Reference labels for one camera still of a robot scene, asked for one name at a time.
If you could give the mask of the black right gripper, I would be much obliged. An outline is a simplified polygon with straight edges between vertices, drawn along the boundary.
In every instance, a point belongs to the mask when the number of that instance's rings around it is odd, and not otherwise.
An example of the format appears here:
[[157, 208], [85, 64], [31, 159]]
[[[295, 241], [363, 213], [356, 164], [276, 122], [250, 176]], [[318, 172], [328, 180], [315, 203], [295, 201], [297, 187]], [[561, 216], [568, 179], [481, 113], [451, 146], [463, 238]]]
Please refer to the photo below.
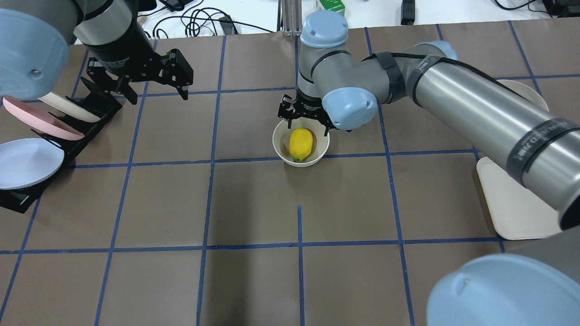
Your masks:
[[282, 96], [278, 106], [278, 118], [287, 122], [287, 128], [292, 128], [292, 121], [298, 118], [317, 120], [325, 127], [324, 137], [328, 136], [332, 121], [322, 105], [322, 99], [304, 94], [297, 94], [296, 99], [292, 99], [287, 94]]

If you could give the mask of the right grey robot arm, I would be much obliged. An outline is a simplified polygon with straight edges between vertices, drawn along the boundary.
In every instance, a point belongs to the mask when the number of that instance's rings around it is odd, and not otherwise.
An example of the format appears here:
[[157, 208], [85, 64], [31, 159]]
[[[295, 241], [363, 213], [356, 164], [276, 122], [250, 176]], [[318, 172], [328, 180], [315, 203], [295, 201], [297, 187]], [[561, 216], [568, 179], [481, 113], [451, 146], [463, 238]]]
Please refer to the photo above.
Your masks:
[[469, 307], [428, 302], [448, 273], [460, 294], [461, 266], [514, 254], [545, 264], [579, 258], [579, 229], [516, 245], [493, 240], [472, 181], [475, 155], [452, 132], [491, 127], [497, 95], [448, 78], [383, 105], [354, 132], [334, 131], [329, 158], [295, 168], [270, 143], [294, 41], [279, 35], [179, 38], [208, 94], [188, 101], [149, 84], [135, 120], [101, 326], [474, 326], [454, 321]]

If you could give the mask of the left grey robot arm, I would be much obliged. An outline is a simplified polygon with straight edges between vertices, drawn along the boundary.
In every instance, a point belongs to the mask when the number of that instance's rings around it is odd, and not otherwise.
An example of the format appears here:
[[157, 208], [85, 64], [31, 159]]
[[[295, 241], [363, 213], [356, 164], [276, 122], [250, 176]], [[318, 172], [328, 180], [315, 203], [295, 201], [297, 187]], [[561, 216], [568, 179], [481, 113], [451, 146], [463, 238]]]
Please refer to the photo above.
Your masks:
[[137, 21], [141, 0], [3, 0], [0, 4], [1, 95], [47, 95], [65, 68], [73, 41], [93, 54], [87, 75], [102, 91], [132, 104], [132, 82], [156, 82], [189, 97], [194, 70], [177, 49], [160, 55]]

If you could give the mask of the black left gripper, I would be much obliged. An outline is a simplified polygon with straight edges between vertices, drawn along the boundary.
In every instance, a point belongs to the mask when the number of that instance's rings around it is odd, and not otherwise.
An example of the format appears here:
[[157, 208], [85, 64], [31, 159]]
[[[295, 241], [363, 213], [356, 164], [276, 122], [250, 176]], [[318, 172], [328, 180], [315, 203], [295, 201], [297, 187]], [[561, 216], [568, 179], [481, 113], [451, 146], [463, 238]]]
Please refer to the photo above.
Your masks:
[[161, 55], [150, 43], [110, 46], [89, 46], [93, 57], [87, 74], [103, 90], [122, 95], [132, 105], [138, 95], [130, 82], [154, 81], [175, 87], [184, 101], [188, 100], [189, 87], [194, 83], [194, 70], [178, 49]]

